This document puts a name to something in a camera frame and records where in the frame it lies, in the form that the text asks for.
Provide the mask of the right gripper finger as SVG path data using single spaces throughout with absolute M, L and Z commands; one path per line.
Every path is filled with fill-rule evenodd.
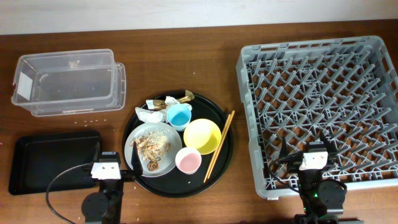
M 337 153 L 337 149 L 336 147 L 333 145 L 333 143 L 331 143 L 329 140 L 327 140 L 327 138 L 325 137 L 325 135 L 323 134 L 323 132 L 320 132 L 320 140 L 323 142 L 324 147 L 326 148 L 327 153 Z
M 287 155 L 288 155 L 287 143 L 286 143 L 285 135 L 283 135 L 282 136 L 282 145 L 280 147 L 280 152 L 279 152 L 279 159 L 283 159 Z

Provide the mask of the pink cup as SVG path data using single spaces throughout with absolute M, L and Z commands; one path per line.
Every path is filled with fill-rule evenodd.
M 185 147 L 175 156 L 177 168 L 184 174 L 194 174 L 201 165 L 201 154 L 192 147 Z

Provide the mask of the wooden chopstick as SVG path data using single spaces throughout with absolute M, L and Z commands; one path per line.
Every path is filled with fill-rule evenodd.
M 210 164 L 209 164 L 208 169 L 207 169 L 207 172 L 206 172 L 206 174 L 205 174 L 205 178 L 203 179 L 203 183 L 205 183 L 205 182 L 209 179 L 209 177 L 210 177 L 210 175 L 211 175 L 211 172 L 212 172 L 213 167 L 214 167 L 214 163 L 215 163 L 215 161 L 216 161 L 216 159 L 217 159 L 217 155 L 219 154 L 219 151 L 221 150 L 223 141 L 224 141 L 224 139 L 225 139 L 225 137 L 226 137 L 226 133 L 227 133 L 227 131 L 228 131 L 228 125 L 229 125 L 229 123 L 230 123 L 231 117 L 232 117 L 232 114 L 229 114 L 228 117 L 227 117 L 227 120 L 226 120 L 226 122 L 225 122 L 225 124 L 224 124 L 224 128 L 223 128 L 223 130 L 222 130 L 222 132 L 221 132 L 221 141 L 220 141 L 220 143 L 218 144 L 218 147 L 216 148 L 215 152 L 214 152 L 213 155 L 212 155 Z
M 228 133 L 229 127 L 230 127 L 231 122 L 232 122 L 232 120 L 233 120 L 233 118 L 234 118 L 234 114 L 235 114 L 235 110 L 232 110 L 232 113 L 229 114 L 228 117 L 227 117 L 227 120 L 226 120 L 226 122 L 225 122 L 223 131 L 222 131 L 222 133 L 221 133 L 221 141 L 220 141 L 220 143 L 219 143 L 219 145 L 218 145 L 218 148 L 217 148 L 216 151 L 213 153 L 213 156 L 212 156 L 211 161 L 210 161 L 210 164 L 209 164 L 209 166 L 208 166 L 208 170 L 207 170 L 207 172 L 206 172 L 206 174 L 205 174 L 205 178 L 204 178 L 204 180 L 203 180 L 203 183 L 205 183 L 205 182 L 210 178 L 210 175 L 211 175 L 211 173 L 213 172 L 215 163 L 216 163 L 216 161 L 217 161 L 217 159 L 218 159 L 218 156 L 219 156 L 219 154 L 220 154 L 220 151 L 221 151 L 221 149 L 222 149 L 222 147 L 223 147 L 223 143 L 224 143 L 224 141 L 225 141 L 225 139 L 226 139 L 226 135 L 227 135 L 227 133 Z

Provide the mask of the blue cup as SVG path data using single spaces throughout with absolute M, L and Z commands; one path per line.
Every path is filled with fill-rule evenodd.
M 191 118 L 192 112 L 186 105 L 173 105 L 167 110 L 167 121 L 176 131 L 184 131 Z

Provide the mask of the gold snack wrapper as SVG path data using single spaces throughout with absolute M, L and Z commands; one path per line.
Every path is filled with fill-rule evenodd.
M 177 99 L 180 103 L 188 103 L 195 98 L 195 95 L 189 91 L 185 91 L 185 96 Z M 146 100 L 146 105 L 149 110 L 163 110 L 166 109 L 166 104 L 164 100 Z

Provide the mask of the white tissue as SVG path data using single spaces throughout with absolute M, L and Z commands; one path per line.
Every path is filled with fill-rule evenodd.
M 172 96 L 166 96 L 164 100 L 166 104 L 166 109 L 165 112 L 168 112 L 168 110 L 173 106 L 173 105 L 185 105 L 190 111 L 192 110 L 192 106 L 189 103 L 180 103 L 177 99 L 175 99 Z
M 135 107 L 138 119 L 144 123 L 161 123 L 166 121 L 166 115 L 162 111 L 151 111 Z

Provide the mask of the yellow bowl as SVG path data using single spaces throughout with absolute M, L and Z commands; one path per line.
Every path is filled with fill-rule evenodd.
M 201 155 L 210 154 L 220 145 L 221 130 L 209 119 L 196 119 L 185 128 L 183 141 L 187 147 L 195 148 Z

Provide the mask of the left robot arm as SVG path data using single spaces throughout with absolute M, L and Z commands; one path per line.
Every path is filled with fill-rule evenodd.
M 117 152 L 99 152 L 91 165 L 91 178 L 99 183 L 99 190 L 85 197 L 81 211 L 85 223 L 120 223 L 124 184 L 134 182 L 143 174 L 137 144 L 132 145 L 131 170 L 120 169 Z

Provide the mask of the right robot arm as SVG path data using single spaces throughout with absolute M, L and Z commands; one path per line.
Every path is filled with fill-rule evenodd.
M 282 138 L 276 163 L 286 164 L 288 173 L 297 174 L 297 192 L 304 209 L 303 214 L 294 216 L 294 223 L 339 223 L 338 216 L 343 214 L 346 184 L 323 178 L 323 173 L 333 165 L 338 151 L 323 133 L 320 133 L 319 139 L 306 143 L 303 151 L 288 154 L 287 141 Z

